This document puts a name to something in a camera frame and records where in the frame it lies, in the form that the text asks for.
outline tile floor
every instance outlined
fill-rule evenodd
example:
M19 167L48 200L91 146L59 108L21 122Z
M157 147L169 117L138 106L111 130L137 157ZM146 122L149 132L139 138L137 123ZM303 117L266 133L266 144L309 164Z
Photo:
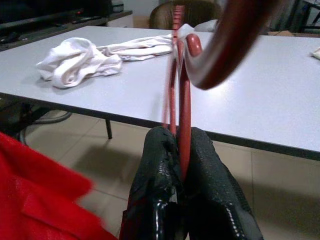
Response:
M94 190L79 204L118 236L149 129L111 126L108 140L104 120L73 114L61 123L29 127L26 141L94 181ZM221 142L214 146L239 181L266 240L320 239L320 162Z

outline red fabric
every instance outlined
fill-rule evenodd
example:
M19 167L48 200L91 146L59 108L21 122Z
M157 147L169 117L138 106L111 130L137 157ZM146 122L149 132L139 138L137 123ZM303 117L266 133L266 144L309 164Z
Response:
M116 240L74 203L89 180L0 132L0 239Z

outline curved handle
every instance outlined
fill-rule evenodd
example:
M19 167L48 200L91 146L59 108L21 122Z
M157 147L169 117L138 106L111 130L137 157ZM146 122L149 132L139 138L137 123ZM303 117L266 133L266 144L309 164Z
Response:
M197 35L189 34L184 51L191 83L210 89L222 83L250 50L261 27L280 0L229 0L217 31L204 51Z

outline wicker chair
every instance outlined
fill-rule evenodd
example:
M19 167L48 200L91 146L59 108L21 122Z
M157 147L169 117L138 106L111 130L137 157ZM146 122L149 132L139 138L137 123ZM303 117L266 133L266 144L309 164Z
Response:
M150 15L151 29L172 29L175 5L184 5L184 23L195 27L198 24L218 19L221 7L207 0L174 0L157 6Z

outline white table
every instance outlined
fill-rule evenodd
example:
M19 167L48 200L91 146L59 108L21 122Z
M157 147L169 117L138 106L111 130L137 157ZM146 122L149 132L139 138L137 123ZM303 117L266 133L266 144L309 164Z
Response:
M35 64L70 37L97 46L168 34L167 30L88 26L0 52L0 97L145 127L162 121L168 56L126 62L120 74L57 89ZM210 34L198 33L203 45ZM191 88L192 126L216 141L320 159L320 38L261 36L220 86Z

